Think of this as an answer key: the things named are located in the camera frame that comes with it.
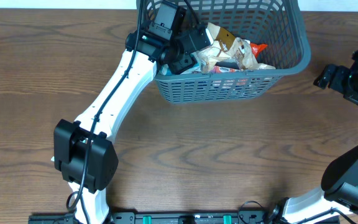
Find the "white backdrop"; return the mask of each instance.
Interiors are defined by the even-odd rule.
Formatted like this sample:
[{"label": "white backdrop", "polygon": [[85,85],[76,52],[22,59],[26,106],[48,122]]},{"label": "white backdrop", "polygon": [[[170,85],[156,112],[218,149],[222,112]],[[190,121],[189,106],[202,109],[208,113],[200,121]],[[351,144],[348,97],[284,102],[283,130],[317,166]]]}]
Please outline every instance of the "white backdrop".
[{"label": "white backdrop", "polygon": [[[136,0],[0,0],[0,8],[135,9]],[[302,11],[358,12],[358,0],[298,0]]]}]

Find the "teal basket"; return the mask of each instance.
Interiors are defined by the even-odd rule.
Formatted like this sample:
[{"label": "teal basket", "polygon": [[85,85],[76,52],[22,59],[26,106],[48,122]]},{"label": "teal basket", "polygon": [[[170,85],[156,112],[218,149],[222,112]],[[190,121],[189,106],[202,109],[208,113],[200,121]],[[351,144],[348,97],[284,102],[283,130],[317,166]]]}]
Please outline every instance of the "teal basket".
[{"label": "teal basket", "polygon": [[[147,0],[147,18],[153,19],[162,1]],[[184,1],[170,1],[186,7]],[[256,98],[281,77],[301,72],[311,50],[296,0],[192,1],[203,22],[212,22],[255,44],[268,44],[257,60],[275,70],[234,73],[192,73],[155,77],[161,95],[171,103],[191,103]]]}]

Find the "wooden tabletop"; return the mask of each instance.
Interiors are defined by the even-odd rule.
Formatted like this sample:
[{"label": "wooden tabletop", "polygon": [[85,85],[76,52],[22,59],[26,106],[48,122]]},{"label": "wooden tabletop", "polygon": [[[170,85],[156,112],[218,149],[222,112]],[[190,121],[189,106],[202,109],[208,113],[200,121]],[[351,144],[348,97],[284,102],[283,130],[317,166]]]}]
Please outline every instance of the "wooden tabletop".
[{"label": "wooden tabletop", "polygon": [[[327,165],[358,145],[358,107],[313,86],[326,64],[351,65],[358,13],[303,16],[309,67],[260,98],[171,105],[146,87],[117,135],[108,204],[235,210],[318,187]],[[0,223],[66,211],[70,188],[50,161],[53,129],[96,98],[135,20],[135,11],[0,9]]]}]

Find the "wooden table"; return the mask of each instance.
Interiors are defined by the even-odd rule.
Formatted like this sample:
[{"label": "wooden table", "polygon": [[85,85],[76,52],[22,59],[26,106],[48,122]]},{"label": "wooden table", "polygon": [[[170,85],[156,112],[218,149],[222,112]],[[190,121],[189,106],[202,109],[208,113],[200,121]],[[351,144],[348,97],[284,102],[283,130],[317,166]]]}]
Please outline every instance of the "wooden table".
[{"label": "wooden table", "polygon": [[[108,203],[235,210],[319,186],[327,165],[358,144],[358,107],[313,80],[326,64],[351,65],[358,13],[303,15],[309,67],[260,98],[171,105],[149,85],[117,135]],[[53,129],[95,99],[135,20],[135,11],[0,9],[0,223],[65,212],[70,188],[50,162]]]}]

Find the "green tape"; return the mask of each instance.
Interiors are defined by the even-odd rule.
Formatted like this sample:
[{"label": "green tape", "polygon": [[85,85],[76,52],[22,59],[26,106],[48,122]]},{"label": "green tape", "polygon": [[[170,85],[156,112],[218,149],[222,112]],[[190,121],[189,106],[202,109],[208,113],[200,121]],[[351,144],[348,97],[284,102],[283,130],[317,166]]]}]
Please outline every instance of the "green tape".
[{"label": "green tape", "polygon": [[231,215],[223,216],[223,224],[231,224]]},{"label": "green tape", "polygon": [[152,224],[152,217],[143,217],[143,224]]}]

